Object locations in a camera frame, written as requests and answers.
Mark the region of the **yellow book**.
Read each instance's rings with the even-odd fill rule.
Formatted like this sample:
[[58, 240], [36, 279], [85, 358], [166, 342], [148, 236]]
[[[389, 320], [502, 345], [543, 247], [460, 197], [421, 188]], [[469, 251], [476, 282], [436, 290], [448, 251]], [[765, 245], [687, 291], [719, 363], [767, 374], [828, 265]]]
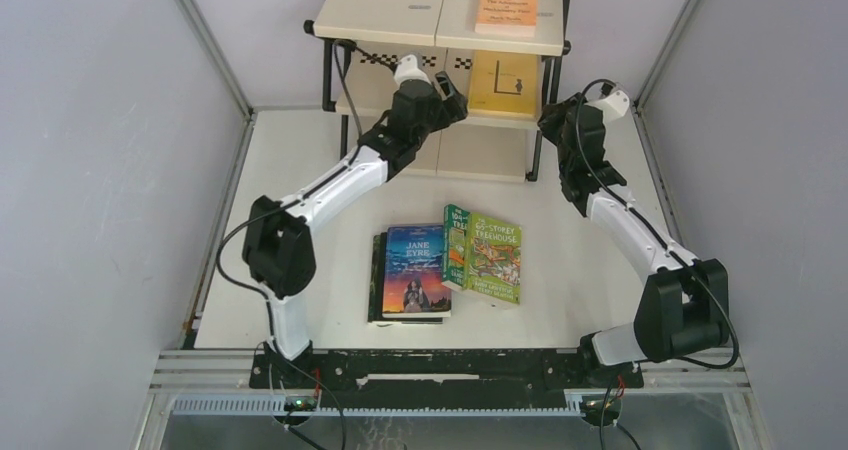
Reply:
[[472, 112], [529, 119], [536, 115], [539, 58], [531, 54], [475, 51], [468, 105]]

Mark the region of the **dark green treehouse book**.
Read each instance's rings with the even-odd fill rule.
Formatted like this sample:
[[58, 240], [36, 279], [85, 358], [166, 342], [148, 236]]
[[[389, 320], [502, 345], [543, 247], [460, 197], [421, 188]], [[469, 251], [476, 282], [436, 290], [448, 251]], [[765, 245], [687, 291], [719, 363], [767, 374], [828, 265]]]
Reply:
[[467, 228], [470, 213], [448, 204], [443, 217], [442, 284], [454, 291], [464, 290]]

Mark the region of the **orange paperback book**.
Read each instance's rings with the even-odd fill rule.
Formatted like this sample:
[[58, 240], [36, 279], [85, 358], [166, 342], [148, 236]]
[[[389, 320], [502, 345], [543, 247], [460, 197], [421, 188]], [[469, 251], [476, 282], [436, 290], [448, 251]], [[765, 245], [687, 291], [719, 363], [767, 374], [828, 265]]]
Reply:
[[532, 38], [537, 28], [539, 0], [479, 0], [476, 33]]

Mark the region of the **light green treehouse book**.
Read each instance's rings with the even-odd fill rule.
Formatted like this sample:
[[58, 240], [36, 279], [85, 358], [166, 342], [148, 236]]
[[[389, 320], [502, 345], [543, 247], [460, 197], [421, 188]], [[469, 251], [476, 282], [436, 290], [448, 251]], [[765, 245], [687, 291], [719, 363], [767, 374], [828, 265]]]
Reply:
[[521, 303], [522, 229], [470, 212], [466, 230], [463, 291], [505, 308]]

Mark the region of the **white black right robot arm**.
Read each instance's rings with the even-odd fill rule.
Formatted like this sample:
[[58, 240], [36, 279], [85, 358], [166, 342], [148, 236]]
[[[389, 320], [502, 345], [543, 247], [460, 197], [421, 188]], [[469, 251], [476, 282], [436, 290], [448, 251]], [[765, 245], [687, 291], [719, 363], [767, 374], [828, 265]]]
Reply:
[[605, 158], [606, 126], [628, 107], [620, 91], [595, 101], [577, 93], [544, 106], [537, 122], [557, 148], [565, 199], [607, 233], [643, 285], [632, 322], [582, 337], [578, 372], [592, 386], [605, 385], [621, 364], [692, 362], [695, 353], [726, 343], [729, 361], [739, 357], [725, 266], [699, 258], [653, 225]]

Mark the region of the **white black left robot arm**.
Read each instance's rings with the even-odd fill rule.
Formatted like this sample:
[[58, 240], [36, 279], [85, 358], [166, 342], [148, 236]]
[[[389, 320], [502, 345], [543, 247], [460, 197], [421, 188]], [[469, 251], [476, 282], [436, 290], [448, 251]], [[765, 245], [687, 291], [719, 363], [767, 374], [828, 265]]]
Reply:
[[278, 354], [273, 371], [286, 385], [305, 384], [313, 371], [304, 353], [312, 341], [302, 293], [316, 274], [314, 236], [342, 210], [409, 166], [431, 134], [467, 115], [467, 99], [446, 72], [436, 73], [433, 80], [400, 74], [384, 119], [334, 167], [297, 193], [253, 202], [242, 259], [266, 298], [268, 344]]

